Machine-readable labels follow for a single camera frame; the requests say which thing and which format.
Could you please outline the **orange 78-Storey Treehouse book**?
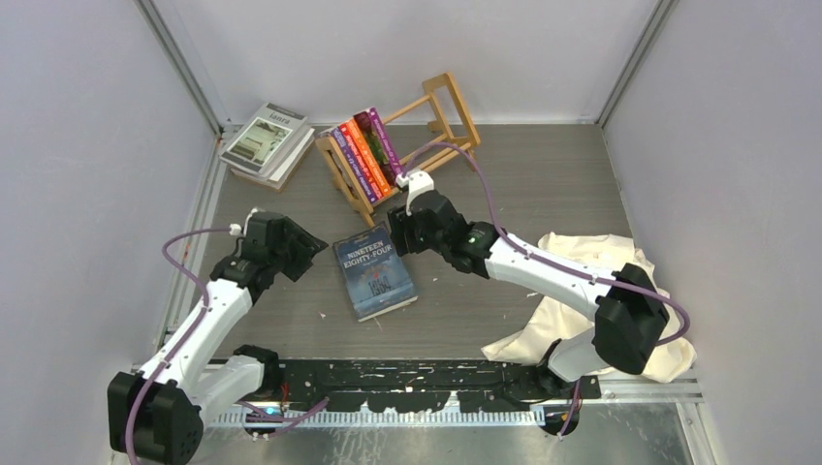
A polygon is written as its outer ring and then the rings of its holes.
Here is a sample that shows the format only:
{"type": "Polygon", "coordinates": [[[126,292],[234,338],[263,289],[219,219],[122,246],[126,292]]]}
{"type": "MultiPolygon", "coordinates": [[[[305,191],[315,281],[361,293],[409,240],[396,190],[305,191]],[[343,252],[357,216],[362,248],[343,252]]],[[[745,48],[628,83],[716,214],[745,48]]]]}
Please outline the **orange 78-Storey Treehouse book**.
{"type": "Polygon", "coordinates": [[[377,196],[379,200],[382,200],[385,197],[388,197],[392,192],[392,188],[388,183],[385,175],[380,169],[376,158],[370,149],[369,145],[366,142],[366,139],[360,130],[359,126],[357,125],[354,118],[350,118],[346,122],[343,123],[343,127],[348,131],[350,136],[353,138],[354,144],[358,147],[360,151],[365,165],[367,166],[371,177],[376,183],[375,190],[378,192],[377,196]]]}

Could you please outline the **red Treehouse book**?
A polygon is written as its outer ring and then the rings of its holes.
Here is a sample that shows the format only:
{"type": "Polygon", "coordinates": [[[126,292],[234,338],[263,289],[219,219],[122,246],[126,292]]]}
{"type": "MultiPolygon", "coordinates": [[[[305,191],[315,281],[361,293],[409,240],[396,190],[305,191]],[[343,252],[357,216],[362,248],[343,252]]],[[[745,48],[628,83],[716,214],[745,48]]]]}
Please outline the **red Treehouse book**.
{"type": "Polygon", "coordinates": [[[366,200],[369,204],[377,203],[381,199],[382,192],[348,126],[345,123],[338,125],[334,137],[357,181],[364,190],[366,200]]]}

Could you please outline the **blue Nineteen Eighty-Four book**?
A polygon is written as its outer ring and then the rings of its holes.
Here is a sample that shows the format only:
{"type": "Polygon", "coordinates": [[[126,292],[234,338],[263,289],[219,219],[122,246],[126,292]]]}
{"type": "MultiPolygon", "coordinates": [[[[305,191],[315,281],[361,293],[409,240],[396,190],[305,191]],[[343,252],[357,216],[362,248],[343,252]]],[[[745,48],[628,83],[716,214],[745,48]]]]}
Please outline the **blue Nineteen Eighty-Four book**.
{"type": "Polygon", "coordinates": [[[335,242],[332,249],[358,322],[417,300],[416,287],[385,222],[335,242]]]}

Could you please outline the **purple 52-Storey Treehouse book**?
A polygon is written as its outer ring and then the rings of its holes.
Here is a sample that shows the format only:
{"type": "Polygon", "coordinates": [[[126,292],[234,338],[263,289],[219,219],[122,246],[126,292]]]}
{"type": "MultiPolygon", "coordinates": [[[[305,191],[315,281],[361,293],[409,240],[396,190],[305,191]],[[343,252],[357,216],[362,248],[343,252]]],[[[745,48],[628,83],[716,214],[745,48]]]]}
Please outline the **purple 52-Storey Treehouse book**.
{"type": "Polygon", "coordinates": [[[346,165],[349,167],[349,169],[350,169],[351,173],[353,174],[353,176],[352,176],[352,177],[350,177],[350,178],[347,180],[347,184],[348,184],[351,188],[353,188],[353,187],[354,187],[354,185],[359,185],[359,186],[360,186],[360,184],[359,184],[359,182],[357,181],[357,179],[356,179],[356,177],[355,177],[355,175],[354,175],[354,173],[353,173],[353,171],[352,171],[351,167],[349,166],[349,164],[348,164],[348,162],[347,162],[347,160],[346,160],[346,158],[345,158],[345,156],[344,156],[343,152],[341,151],[340,147],[338,146],[338,144],[337,144],[337,142],[336,142],[336,139],[335,139],[335,137],[334,137],[334,136],[335,136],[335,130],[336,130],[336,127],[337,127],[337,126],[335,126],[335,127],[331,127],[331,128],[329,128],[329,129],[326,129],[325,131],[321,132],[321,136],[320,136],[320,138],[323,138],[323,137],[328,137],[328,138],[331,138],[331,139],[333,139],[333,140],[334,140],[334,143],[335,143],[335,144],[336,144],[336,146],[339,148],[339,151],[340,151],[340,153],[341,153],[341,158],[342,158],[342,160],[344,160],[344,161],[345,161],[346,165]]]}

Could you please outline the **magenta paperback book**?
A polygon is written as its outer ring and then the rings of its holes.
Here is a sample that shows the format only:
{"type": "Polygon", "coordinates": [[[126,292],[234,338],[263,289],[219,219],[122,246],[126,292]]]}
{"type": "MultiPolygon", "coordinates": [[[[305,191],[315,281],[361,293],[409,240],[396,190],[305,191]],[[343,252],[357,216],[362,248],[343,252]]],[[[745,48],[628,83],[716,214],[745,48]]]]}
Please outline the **magenta paperback book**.
{"type": "Polygon", "coordinates": [[[395,187],[395,179],[402,174],[403,166],[377,109],[362,110],[353,118],[387,182],[395,187]]]}

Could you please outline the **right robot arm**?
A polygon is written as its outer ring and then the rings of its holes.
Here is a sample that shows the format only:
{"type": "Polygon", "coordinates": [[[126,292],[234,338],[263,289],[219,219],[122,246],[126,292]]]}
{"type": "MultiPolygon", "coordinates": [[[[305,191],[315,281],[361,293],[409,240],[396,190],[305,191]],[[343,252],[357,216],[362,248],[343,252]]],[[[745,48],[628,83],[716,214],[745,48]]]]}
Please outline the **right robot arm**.
{"type": "Polygon", "coordinates": [[[592,327],[554,340],[539,365],[539,388],[559,398],[582,376],[605,368],[642,374],[670,321],[665,303],[640,267],[589,267],[556,257],[489,222],[469,222],[437,190],[388,214],[401,256],[432,251],[455,270],[516,284],[586,317],[592,327]]]}

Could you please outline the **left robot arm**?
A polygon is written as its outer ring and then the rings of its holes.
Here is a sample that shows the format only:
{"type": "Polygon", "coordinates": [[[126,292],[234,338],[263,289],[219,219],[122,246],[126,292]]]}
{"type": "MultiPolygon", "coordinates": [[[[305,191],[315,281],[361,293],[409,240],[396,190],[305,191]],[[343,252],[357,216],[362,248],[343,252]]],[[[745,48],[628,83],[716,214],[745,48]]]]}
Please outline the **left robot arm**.
{"type": "Polygon", "coordinates": [[[154,356],[133,372],[117,373],[108,385],[111,447],[132,464],[187,464],[205,428],[229,407],[252,393],[269,400],[281,391],[284,374],[275,351],[243,345],[213,373],[206,366],[277,276],[298,281],[329,246],[288,216],[257,208],[242,223],[209,232],[227,234],[235,245],[207,281],[169,252],[197,231],[163,245],[164,258],[194,282],[201,297],[154,356]]]}

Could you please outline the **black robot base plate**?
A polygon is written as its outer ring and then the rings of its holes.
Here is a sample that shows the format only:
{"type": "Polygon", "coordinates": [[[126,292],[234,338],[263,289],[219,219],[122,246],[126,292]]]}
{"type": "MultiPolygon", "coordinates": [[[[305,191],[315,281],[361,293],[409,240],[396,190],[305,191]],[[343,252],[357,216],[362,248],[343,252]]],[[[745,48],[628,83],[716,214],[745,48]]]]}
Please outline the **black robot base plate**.
{"type": "Polygon", "coordinates": [[[327,411],[353,413],[434,413],[454,398],[462,413],[524,411],[538,403],[567,403],[601,396],[599,380],[557,381],[542,364],[521,365],[483,359],[281,358],[261,387],[244,401],[282,404],[304,412],[326,400],[327,411]]]}

